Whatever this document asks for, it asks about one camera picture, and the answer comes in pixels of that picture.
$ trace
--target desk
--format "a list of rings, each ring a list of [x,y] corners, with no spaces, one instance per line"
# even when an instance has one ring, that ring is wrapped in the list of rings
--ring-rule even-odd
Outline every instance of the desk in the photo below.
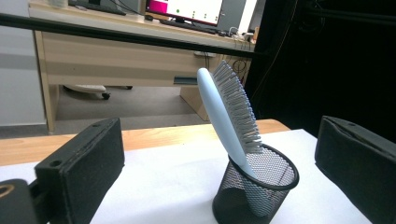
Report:
[[[272,119],[257,123],[263,142],[291,159],[300,173],[271,223],[370,223],[315,166],[315,137]],[[0,181],[33,181],[36,162],[21,162],[45,158],[72,136],[0,140]],[[211,203],[228,159],[211,125],[125,131],[122,137],[125,167],[93,224],[217,223]]]
[[[206,48],[205,51],[210,48],[231,50],[230,53],[254,51],[254,45],[246,42],[166,26],[158,21],[145,21],[138,15],[112,15],[82,11],[75,7],[59,9],[48,6],[42,0],[30,2],[29,15],[33,19],[106,29],[112,31],[110,35],[114,36],[119,32],[139,35],[142,37],[140,41],[146,44],[115,41],[117,38],[92,38],[88,30],[74,30],[73,27],[70,28],[71,35],[35,31],[50,132],[55,129],[59,85],[180,86],[181,97],[203,120],[208,120],[197,88],[177,81],[178,77],[194,79],[198,68],[205,66],[205,57],[195,56],[192,51],[182,48],[182,44],[199,44]],[[162,39],[145,42],[143,35],[146,39],[154,36]],[[177,41],[182,49],[173,45],[171,49],[166,48],[170,40]],[[209,70],[213,71],[220,59],[220,55],[210,58]]]

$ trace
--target floor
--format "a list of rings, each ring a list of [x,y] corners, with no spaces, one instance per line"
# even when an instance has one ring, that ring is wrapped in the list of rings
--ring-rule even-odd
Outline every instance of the floor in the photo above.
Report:
[[[180,97],[179,87],[106,87],[110,98],[61,89],[54,134],[79,133],[120,118],[123,130],[207,124]],[[46,125],[0,127],[0,139],[49,135]]]

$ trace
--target monitor screen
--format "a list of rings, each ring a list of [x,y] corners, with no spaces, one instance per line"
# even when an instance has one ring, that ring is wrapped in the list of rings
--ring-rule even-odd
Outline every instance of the monitor screen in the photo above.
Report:
[[[146,11],[217,26],[223,0],[148,0]]]

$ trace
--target light blue hairbrush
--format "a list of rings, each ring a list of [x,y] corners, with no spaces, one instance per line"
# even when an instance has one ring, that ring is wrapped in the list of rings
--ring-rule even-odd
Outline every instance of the light blue hairbrush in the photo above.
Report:
[[[262,140],[245,91],[233,69],[224,61],[213,74],[201,68],[198,87],[206,112],[230,158],[257,179],[247,153],[262,153]],[[243,178],[247,201],[258,217],[268,216],[271,201],[265,191]]]

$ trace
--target mesh pen holder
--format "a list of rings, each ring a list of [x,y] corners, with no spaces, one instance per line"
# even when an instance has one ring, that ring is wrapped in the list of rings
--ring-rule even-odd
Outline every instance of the mesh pen holder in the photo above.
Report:
[[[273,147],[247,154],[257,178],[247,175],[231,158],[212,204],[219,224],[269,223],[289,191],[297,186],[294,164]]]

